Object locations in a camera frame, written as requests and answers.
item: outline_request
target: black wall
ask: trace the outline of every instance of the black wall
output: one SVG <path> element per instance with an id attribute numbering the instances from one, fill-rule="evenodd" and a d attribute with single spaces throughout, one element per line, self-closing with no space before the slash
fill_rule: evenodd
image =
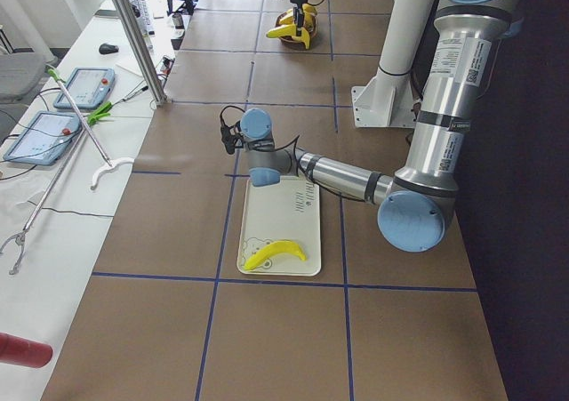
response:
<path id="1" fill-rule="evenodd" d="M 510 401 L 569 400 L 569 0 L 525 0 L 456 179 Z"/>

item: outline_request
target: red tube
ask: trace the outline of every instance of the red tube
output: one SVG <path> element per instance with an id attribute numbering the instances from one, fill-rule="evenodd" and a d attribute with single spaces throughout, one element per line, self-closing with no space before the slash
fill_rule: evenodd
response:
<path id="1" fill-rule="evenodd" d="M 50 345 L 0 333 L 0 363 L 40 368 L 50 362 L 52 355 Z"/>

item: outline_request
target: computer mouse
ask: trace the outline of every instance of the computer mouse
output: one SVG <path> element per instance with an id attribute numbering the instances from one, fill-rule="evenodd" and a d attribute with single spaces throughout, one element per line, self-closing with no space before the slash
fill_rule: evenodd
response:
<path id="1" fill-rule="evenodd" d="M 118 46 L 103 43 L 99 46 L 99 53 L 101 54 L 112 54 L 113 52 L 118 52 Z"/>

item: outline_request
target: white tray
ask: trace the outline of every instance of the white tray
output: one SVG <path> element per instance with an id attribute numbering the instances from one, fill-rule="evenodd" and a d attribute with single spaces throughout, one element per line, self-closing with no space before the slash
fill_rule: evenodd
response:
<path id="1" fill-rule="evenodd" d="M 280 253 L 247 271 L 247 259 L 279 239 L 295 241 L 307 256 Z M 312 277 L 321 268 L 320 192 L 317 185 L 293 176 L 276 185 L 255 188 L 247 181 L 237 268 L 244 274 Z"/>

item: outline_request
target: yellow banana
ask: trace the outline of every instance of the yellow banana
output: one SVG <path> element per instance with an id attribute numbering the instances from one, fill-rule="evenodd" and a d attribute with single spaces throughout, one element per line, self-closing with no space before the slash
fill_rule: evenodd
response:
<path id="1" fill-rule="evenodd" d="M 306 254 L 302 251 L 302 248 L 298 243 L 294 241 L 289 241 L 286 239 L 281 239 L 279 241 L 274 241 L 269 245 L 265 245 L 253 256 L 251 256 L 243 265 L 244 270 L 253 270 L 262 265 L 267 259 L 276 256 L 280 253 L 293 254 L 302 261 L 306 261 Z"/>

